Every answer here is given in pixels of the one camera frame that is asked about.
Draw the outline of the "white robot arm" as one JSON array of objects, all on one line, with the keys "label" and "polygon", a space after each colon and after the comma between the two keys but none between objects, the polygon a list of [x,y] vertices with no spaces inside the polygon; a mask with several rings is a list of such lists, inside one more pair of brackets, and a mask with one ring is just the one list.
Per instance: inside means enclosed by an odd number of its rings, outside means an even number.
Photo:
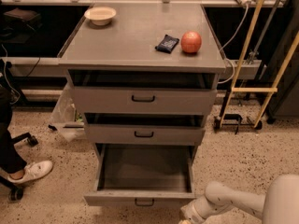
[{"label": "white robot arm", "polygon": [[265,195],[212,181],[203,195],[180,208],[178,224],[203,224],[209,217],[233,208],[257,217],[262,224],[299,224],[299,175],[280,175]]}]

